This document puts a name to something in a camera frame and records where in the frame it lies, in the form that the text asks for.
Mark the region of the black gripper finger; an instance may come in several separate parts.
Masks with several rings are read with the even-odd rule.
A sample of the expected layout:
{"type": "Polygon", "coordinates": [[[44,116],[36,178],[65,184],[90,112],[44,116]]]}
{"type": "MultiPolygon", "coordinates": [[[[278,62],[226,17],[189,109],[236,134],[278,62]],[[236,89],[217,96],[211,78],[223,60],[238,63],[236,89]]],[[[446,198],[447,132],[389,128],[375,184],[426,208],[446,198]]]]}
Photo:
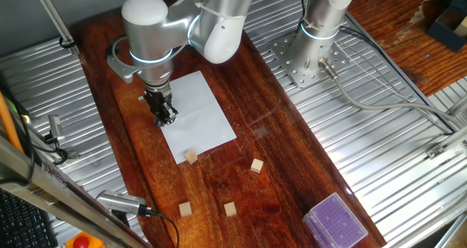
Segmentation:
{"type": "Polygon", "coordinates": [[[178,111],[170,103],[165,102],[163,106],[166,110],[165,123],[173,123],[176,120],[178,111]]]}
{"type": "Polygon", "coordinates": [[[155,115],[155,124],[157,126],[165,126],[166,124],[166,110],[165,109],[152,109],[155,115]]]}

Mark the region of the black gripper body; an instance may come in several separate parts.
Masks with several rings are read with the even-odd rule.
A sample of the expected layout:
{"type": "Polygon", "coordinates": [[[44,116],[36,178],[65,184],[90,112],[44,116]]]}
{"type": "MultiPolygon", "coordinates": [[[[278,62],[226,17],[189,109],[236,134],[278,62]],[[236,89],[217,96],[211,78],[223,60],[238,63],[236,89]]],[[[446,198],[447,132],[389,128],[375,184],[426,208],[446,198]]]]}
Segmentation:
{"type": "Polygon", "coordinates": [[[147,101],[152,113],[173,111],[171,104],[172,94],[169,92],[164,95],[162,92],[145,91],[144,99],[147,101]]]}

